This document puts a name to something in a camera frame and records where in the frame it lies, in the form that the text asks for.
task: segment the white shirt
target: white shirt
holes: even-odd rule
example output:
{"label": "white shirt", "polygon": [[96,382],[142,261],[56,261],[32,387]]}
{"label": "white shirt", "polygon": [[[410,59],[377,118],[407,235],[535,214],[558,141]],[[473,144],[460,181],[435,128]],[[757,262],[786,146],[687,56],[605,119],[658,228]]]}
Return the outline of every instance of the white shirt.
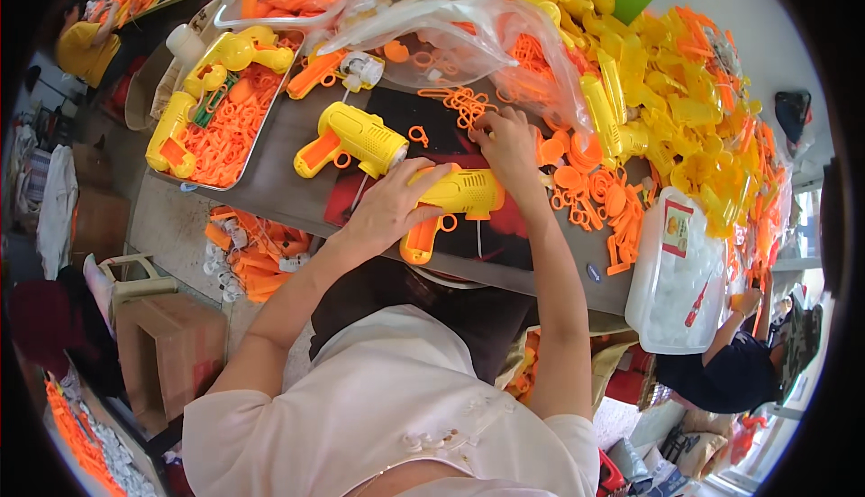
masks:
{"label": "white shirt", "polygon": [[341,497],[421,459],[560,497],[595,494],[592,423],[541,420],[477,379],[463,340],[414,306],[358,320],[313,365],[273,399],[236,390],[186,406],[183,465],[196,495]]}

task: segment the sticker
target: sticker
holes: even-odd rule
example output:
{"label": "sticker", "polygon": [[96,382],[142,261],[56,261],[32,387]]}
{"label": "sticker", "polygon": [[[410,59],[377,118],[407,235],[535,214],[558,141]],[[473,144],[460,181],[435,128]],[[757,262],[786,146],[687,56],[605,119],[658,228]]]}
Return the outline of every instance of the sticker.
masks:
{"label": "sticker", "polygon": [[687,254],[687,228],[694,208],[666,200],[664,203],[664,237],[661,249],[667,253],[685,258]]}
{"label": "sticker", "polygon": [[595,268],[594,264],[586,266],[586,273],[589,275],[589,279],[595,283],[600,283],[600,273],[598,272],[598,269]]}

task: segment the worker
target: worker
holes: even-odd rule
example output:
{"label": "worker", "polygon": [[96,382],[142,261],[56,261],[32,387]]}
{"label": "worker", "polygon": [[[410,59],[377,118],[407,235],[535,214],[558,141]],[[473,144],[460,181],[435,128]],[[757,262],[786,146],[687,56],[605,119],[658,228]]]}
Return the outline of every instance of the worker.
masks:
{"label": "worker", "polygon": [[[287,353],[329,287],[442,214],[415,206],[450,167],[409,186],[433,163],[404,160],[271,296],[207,394],[186,406],[183,466],[196,495],[595,494],[586,298],[538,177],[534,128],[511,108],[475,127],[470,138],[525,218],[531,245],[543,356],[529,406],[476,377],[475,349],[494,328],[466,333],[408,305],[338,331],[281,393]],[[318,335],[316,319],[312,326]]]}
{"label": "worker", "polygon": [[56,23],[55,60],[63,72],[83,80],[87,100],[109,90],[139,56],[149,56],[160,37],[150,37],[135,26],[115,31],[118,4],[107,4],[103,24],[81,20],[81,4],[70,5]]}
{"label": "worker", "polygon": [[804,324],[797,327],[796,337],[784,338],[773,348],[767,345],[769,315],[760,318],[754,335],[740,330],[745,319],[755,315],[761,304],[763,308],[771,307],[772,288],[772,272],[767,271],[765,292],[751,288],[734,299],[732,314],[703,354],[657,354],[657,381],[699,409],[719,414],[747,412],[782,399],[798,374],[791,375],[784,369],[793,362],[788,353],[795,346],[794,358],[801,365],[800,371],[804,369],[816,353],[820,323],[813,312],[807,312]]}

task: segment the toy gun handle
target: toy gun handle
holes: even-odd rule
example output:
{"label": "toy gun handle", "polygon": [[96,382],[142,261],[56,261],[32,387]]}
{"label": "toy gun handle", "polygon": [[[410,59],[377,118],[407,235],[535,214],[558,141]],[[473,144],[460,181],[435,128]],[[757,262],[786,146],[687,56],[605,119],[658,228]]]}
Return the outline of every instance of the toy gun handle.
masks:
{"label": "toy gun handle", "polygon": [[[340,157],[343,156],[347,159],[340,162]],[[339,168],[345,168],[351,164],[351,155],[342,149],[342,141],[333,129],[327,129],[316,140],[300,148],[300,151],[294,156],[294,170],[302,178],[312,178],[330,160]]]}
{"label": "toy gun handle", "polygon": [[337,50],[312,60],[306,69],[297,73],[288,82],[288,97],[303,99],[319,83],[325,86],[332,85],[337,78],[331,75],[347,53],[346,50]]}
{"label": "toy gun handle", "polygon": [[[445,227],[445,218],[451,218],[453,224]],[[437,218],[430,218],[418,223],[400,240],[400,255],[409,264],[426,264],[433,256],[433,243],[439,230],[450,232],[457,228],[457,217],[447,213]]]}

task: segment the woman's left hand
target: woman's left hand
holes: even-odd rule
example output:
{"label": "woman's left hand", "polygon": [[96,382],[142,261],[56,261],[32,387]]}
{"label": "woman's left hand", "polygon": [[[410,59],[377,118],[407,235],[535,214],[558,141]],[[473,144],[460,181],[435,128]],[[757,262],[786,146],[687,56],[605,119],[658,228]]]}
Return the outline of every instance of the woman's left hand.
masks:
{"label": "woman's left hand", "polygon": [[340,255],[356,267],[383,253],[418,223],[442,215],[438,206],[416,206],[421,195],[451,171],[449,164],[438,165],[408,185],[418,170],[434,165],[425,157],[397,165],[363,194],[351,219],[328,243],[340,245]]}

